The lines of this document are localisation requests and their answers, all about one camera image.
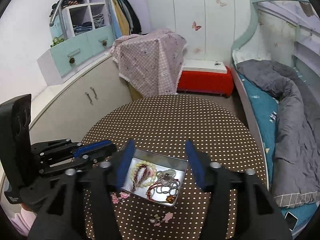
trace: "red fabric cover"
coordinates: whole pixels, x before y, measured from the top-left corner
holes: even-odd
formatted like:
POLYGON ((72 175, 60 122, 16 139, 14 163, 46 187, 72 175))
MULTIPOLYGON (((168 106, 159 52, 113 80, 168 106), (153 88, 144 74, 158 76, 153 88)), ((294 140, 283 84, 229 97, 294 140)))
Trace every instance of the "red fabric cover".
POLYGON ((178 91, 191 91, 211 94, 225 94, 231 96, 233 91, 233 80, 230 69, 227 67, 227 74, 182 71, 178 91))

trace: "brown tablecloth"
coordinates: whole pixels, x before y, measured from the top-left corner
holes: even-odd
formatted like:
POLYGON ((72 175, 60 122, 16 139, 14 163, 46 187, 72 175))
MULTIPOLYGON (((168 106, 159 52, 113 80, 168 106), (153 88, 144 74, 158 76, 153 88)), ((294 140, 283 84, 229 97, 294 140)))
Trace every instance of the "brown tablecloth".
MULTIPOLYGON (((191 138, 212 161, 233 171, 255 169, 262 182, 266 183, 264 159, 248 129, 231 112, 205 99, 168 95, 134 101, 97 122, 83 143, 110 139, 120 148, 128 138, 135 140, 137 148, 185 160, 185 141, 191 138)), ((86 196, 87 235, 94 239, 90 192, 86 196)), ((114 205, 122 237, 124 240, 198 239, 209 197, 210 194, 201 192, 197 187, 192 170, 188 168, 174 207, 157 205, 133 195, 124 203, 114 205), (150 223, 149 219, 154 215, 161 217, 169 211, 174 217, 168 223, 163 222, 160 226, 150 223)), ((232 190, 227 238, 234 234, 235 215, 236 191, 232 190)))

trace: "smartphone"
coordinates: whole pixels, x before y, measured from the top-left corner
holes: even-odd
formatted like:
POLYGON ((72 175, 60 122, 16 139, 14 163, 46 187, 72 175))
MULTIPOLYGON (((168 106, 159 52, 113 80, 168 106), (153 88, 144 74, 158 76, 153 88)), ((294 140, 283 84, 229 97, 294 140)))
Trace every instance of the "smartphone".
POLYGON ((290 231, 294 230, 294 228, 298 222, 298 218, 295 217, 294 215, 292 215, 290 212, 287 212, 285 214, 284 220, 287 222, 290 231))

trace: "red butterfly decal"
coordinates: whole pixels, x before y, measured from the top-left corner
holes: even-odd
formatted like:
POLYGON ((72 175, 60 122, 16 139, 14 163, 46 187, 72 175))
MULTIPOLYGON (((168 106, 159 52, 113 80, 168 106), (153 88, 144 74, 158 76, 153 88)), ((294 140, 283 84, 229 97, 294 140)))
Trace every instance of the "red butterfly decal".
POLYGON ((192 28, 195 29, 196 31, 199 31, 201 27, 202 26, 197 26, 196 22, 193 22, 192 24, 192 28))

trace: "pink checkered cloth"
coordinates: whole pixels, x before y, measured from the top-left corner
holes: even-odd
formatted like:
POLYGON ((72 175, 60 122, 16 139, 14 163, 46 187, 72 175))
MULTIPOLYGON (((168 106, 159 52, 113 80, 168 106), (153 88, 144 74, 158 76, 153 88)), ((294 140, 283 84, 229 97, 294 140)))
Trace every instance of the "pink checkered cloth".
POLYGON ((143 97, 177 92, 186 40, 169 29, 115 40, 111 48, 119 76, 143 97))

